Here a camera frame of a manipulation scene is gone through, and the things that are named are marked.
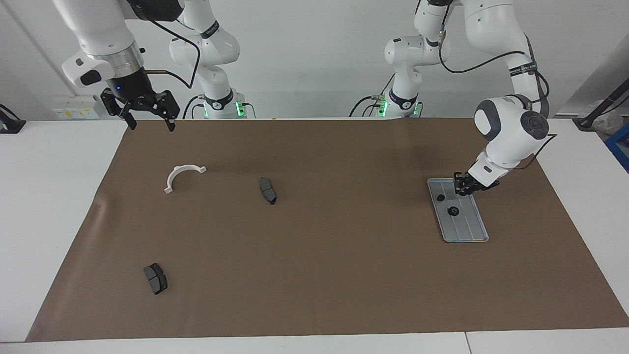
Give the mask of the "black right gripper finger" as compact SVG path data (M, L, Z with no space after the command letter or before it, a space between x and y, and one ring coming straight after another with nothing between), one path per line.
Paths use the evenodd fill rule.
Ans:
M180 114L180 107L175 96L170 90L164 90L161 93L154 94L153 98L151 112L162 118L169 132L173 132L176 127L175 120Z
M119 105L117 97L113 94L110 88L105 88L100 94L100 99L103 102L106 112L112 117L118 117L126 122L127 126L131 130L135 130L137 127L137 121L133 117L131 110L132 104L130 101L123 101L123 105Z

